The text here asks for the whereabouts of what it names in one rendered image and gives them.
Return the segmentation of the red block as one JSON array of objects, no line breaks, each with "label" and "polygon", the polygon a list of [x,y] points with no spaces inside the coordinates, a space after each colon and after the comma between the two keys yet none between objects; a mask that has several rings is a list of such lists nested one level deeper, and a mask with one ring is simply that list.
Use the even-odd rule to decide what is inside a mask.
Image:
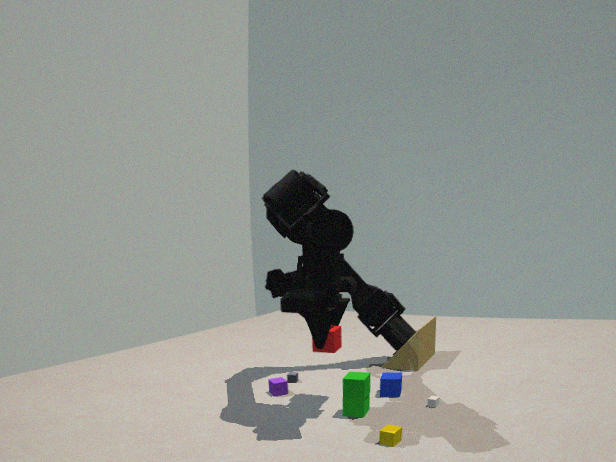
[{"label": "red block", "polygon": [[342,346],[341,326],[330,326],[323,349],[317,349],[312,337],[313,352],[335,353]]}]

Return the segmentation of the green block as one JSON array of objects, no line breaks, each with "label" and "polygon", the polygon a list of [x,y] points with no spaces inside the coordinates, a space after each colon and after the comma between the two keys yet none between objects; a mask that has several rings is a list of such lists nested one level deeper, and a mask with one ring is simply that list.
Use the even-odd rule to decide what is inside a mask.
[{"label": "green block", "polygon": [[370,392],[370,373],[349,372],[342,380],[343,399],[365,400]]},{"label": "green block", "polygon": [[365,400],[343,399],[343,416],[364,417],[369,410],[370,394]]}]

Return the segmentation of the purple block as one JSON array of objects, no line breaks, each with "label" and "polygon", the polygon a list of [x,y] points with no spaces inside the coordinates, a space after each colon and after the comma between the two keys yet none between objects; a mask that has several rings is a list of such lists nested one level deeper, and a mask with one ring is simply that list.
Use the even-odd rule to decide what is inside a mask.
[{"label": "purple block", "polygon": [[275,378],[275,379],[271,378],[271,379],[268,379],[268,382],[269,382],[269,392],[273,396],[282,396],[282,395],[289,394],[287,380],[285,380],[283,377]]}]

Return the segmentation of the small white block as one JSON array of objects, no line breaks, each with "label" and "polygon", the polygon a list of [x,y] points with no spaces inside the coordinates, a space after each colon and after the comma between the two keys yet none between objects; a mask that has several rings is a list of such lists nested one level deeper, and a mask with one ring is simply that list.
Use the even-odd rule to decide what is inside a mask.
[{"label": "small white block", "polygon": [[431,397],[428,398],[428,405],[427,406],[429,406],[431,408],[432,407],[436,407],[437,405],[439,405],[439,399],[440,399],[439,396],[433,396],[432,395]]}]

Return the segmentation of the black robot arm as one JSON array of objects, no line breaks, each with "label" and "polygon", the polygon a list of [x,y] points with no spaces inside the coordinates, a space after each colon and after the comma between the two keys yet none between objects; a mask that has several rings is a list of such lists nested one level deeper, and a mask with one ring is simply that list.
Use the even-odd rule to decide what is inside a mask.
[{"label": "black robot arm", "polygon": [[[325,207],[323,203],[330,198],[327,192],[314,177],[291,170],[261,199],[265,202],[267,220],[283,238],[302,245],[302,249],[336,253],[350,244],[354,228],[345,213]],[[392,293],[366,284],[345,259],[340,266],[341,277],[352,276],[357,281],[357,293],[350,295],[359,314],[357,318],[376,338],[380,334],[398,352],[417,332],[401,317],[405,306]],[[290,273],[284,274],[280,269],[269,271],[266,278],[265,287],[273,299],[294,289],[304,289],[302,263],[297,263],[297,270]]]}]

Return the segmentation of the blue block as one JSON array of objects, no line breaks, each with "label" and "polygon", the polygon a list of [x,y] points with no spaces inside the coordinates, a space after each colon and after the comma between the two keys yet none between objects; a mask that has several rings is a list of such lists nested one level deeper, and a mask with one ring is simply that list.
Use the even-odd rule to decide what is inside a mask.
[{"label": "blue block", "polygon": [[380,379],[380,397],[400,397],[402,386],[402,373],[382,373]]}]

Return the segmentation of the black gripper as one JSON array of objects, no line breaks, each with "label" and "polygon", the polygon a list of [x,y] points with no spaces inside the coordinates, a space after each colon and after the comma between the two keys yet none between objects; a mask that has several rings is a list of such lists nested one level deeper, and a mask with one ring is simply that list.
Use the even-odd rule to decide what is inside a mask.
[{"label": "black gripper", "polygon": [[338,326],[349,298],[340,292],[357,293],[352,276],[341,277],[340,261],[344,253],[320,249],[302,249],[298,263],[303,263],[304,289],[286,292],[281,298],[281,311],[299,313],[309,326],[317,349],[323,349],[330,326]]}]

